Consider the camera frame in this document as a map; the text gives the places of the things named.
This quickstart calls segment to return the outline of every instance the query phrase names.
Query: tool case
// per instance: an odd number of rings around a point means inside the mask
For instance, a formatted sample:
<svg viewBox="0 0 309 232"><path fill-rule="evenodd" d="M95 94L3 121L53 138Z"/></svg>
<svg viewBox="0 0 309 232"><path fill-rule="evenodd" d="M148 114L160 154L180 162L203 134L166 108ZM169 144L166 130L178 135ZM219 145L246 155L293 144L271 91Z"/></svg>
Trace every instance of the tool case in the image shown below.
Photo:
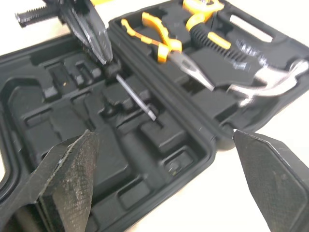
<svg viewBox="0 0 309 232"><path fill-rule="evenodd" d="M309 49L226 1L220 11L237 15L273 37L258 40L219 18L206 23L224 32L236 46L259 51L268 64L288 70ZM141 23L142 12L162 19L184 52L220 88L211 92L170 61L156 62L152 50L126 33L121 19L139 33L160 40ZM216 47L196 49L185 23L192 16L181 0L172 0L109 22L109 37L122 76L157 115L157 121L135 105L116 81L106 80L71 36L63 36L0 58L0 148L5 176L0 182L1 205L38 167L55 145L82 135L99 136L91 213L86 232L124 231L209 167L218 149L234 146L233 129L256 131L309 89L308 74L278 97L239 107L226 93L230 84L256 85L252 70L236 69L228 60L250 58L240 47L226 58Z"/></svg>

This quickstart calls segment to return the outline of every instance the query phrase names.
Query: tool case handle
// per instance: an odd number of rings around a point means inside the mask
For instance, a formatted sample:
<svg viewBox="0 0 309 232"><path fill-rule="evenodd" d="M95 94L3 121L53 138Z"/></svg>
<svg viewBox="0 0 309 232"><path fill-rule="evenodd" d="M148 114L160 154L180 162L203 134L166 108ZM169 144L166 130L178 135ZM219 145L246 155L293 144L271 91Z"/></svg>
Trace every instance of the tool case handle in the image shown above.
<svg viewBox="0 0 309 232"><path fill-rule="evenodd" d="M252 26L263 31L264 33L270 35L273 38L273 40L272 40L272 42L270 42L270 44L271 43L272 44L280 43L284 39L286 39L286 35L284 35L283 33L279 32L278 30L276 30L272 27L270 27L269 25L263 23L262 21L254 18L253 16L243 12L240 9L231 8L231 9L219 11L217 13L217 17L221 22L228 24L229 26L232 26L233 29L238 30L239 33L244 33L245 36L248 36L248 35L251 36L251 34L249 32L243 30L242 28L240 28L240 27L236 26L235 24L233 24L232 22L230 22L230 18L231 18L232 15L239 17L240 19L246 21L247 23L251 24Z"/></svg>

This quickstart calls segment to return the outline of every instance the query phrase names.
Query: yellow rubber grip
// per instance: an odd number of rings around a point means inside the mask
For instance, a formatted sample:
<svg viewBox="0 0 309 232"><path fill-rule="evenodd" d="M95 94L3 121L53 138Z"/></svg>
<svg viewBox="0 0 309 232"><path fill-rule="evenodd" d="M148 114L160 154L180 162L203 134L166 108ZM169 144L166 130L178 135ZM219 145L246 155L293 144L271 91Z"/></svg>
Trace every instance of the yellow rubber grip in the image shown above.
<svg viewBox="0 0 309 232"><path fill-rule="evenodd" d="M219 45L220 47L224 49L230 49L231 47L231 43L229 41L225 40L224 38L222 38L215 32L212 32L212 31L209 32L207 37L208 39L210 39L211 41L213 41L214 43L216 43L217 45Z"/></svg>
<svg viewBox="0 0 309 232"><path fill-rule="evenodd" d="M168 59L168 55L169 55L169 47L166 46L165 44L157 41L157 40L153 40L147 36L144 36L138 32L136 32L130 25L129 22L123 18L121 19L121 25L124 26L126 28L126 32L130 35L130 36L134 36L140 39L140 41L142 41L145 44L153 44L158 46L158 57L157 57L157 61L158 62L166 62Z"/></svg>
<svg viewBox="0 0 309 232"><path fill-rule="evenodd" d="M147 12L143 12L141 20L144 26L155 29L159 34L164 44L166 44L170 51L183 51L182 42L169 37L169 31L163 26L161 19L154 17Z"/></svg>
<svg viewBox="0 0 309 232"><path fill-rule="evenodd" d="M183 0L183 8L193 15L203 13L208 20L214 12L224 8L224 4L219 2L219 0L212 0L212 2L213 4L207 5L200 0Z"/></svg>
<svg viewBox="0 0 309 232"><path fill-rule="evenodd" d="M208 18L206 18L203 13L194 14L189 18L187 24L185 25L185 28L187 28L187 30L190 31L192 27L194 27L195 25L199 23L206 23L207 20Z"/></svg>

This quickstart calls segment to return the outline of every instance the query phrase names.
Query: screwdriver shaft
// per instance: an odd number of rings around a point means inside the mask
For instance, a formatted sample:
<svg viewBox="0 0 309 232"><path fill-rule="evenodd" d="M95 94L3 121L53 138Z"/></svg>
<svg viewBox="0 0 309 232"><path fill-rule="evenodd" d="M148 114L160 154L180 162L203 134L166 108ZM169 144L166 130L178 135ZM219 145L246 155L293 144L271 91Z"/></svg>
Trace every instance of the screwdriver shaft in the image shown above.
<svg viewBox="0 0 309 232"><path fill-rule="evenodd" d="M149 107L140 99L140 97L134 92L134 90L125 82L125 80L119 75L116 75L117 81L122 85L122 87L127 91L127 93L133 98L137 105L153 120L156 120L155 114Z"/></svg>

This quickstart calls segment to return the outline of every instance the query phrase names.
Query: white table surface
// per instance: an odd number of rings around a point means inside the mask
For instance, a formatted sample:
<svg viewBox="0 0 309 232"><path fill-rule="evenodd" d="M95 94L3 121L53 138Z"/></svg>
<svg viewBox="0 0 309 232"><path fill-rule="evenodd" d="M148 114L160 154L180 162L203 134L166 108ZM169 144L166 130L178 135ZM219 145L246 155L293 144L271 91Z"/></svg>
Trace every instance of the white table surface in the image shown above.
<svg viewBox="0 0 309 232"><path fill-rule="evenodd" d="M103 21L164 0L114 0L97 6ZM309 46L308 1L230 0L281 32ZM14 13L42 6L41 0L2 0L0 55L68 33L57 19L21 29ZM309 93L304 94L258 133L281 140L309 166L307 119ZM0 179L4 173L0 164ZM177 194L128 229L129 232L269 232L250 195L236 149L218 152L214 163Z"/></svg>

